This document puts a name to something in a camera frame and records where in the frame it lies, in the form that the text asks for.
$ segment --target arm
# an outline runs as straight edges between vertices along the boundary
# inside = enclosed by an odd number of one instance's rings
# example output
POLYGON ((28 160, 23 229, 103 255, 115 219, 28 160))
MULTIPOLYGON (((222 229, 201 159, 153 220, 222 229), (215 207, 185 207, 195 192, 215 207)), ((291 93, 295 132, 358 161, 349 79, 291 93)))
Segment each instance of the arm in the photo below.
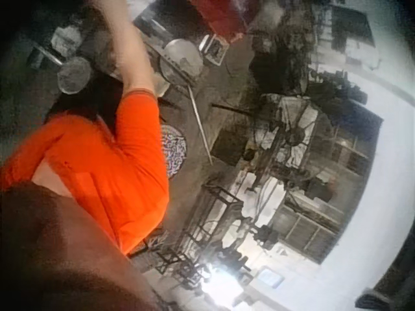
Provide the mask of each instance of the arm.
POLYGON ((128 19, 126 0, 93 1, 111 32, 124 94, 134 89, 146 89, 154 93, 153 69, 139 30, 128 19))

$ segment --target concrete floor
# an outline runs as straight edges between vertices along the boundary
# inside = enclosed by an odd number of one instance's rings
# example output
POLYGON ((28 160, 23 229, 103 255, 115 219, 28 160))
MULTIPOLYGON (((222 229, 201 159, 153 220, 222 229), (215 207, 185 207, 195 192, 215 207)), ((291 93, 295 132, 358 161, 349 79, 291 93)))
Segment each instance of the concrete floor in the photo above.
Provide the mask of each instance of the concrete floor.
MULTIPOLYGON (((228 124, 233 117, 233 113, 212 108, 210 104, 239 105, 246 90, 248 66, 253 57, 250 47, 248 38, 235 42, 220 67, 206 66, 206 72, 194 88, 210 147, 224 123, 228 124)), ((11 85, 12 91, 0 101, 1 162, 28 134, 42 125, 45 114, 60 95, 56 83, 58 68, 49 63, 38 71, 29 69, 25 65, 29 52, 30 45, 24 39, 17 40, 9 59, 2 66, 2 84, 11 85)), ((181 171, 171 179, 170 203, 163 221, 163 227, 174 241, 202 184, 211 179, 226 187, 236 178, 238 169, 218 159, 214 159, 213 166, 209 164, 186 92, 172 87, 165 98, 180 109, 161 107, 161 116, 167 124, 179 129, 187 140, 187 159, 181 171)))

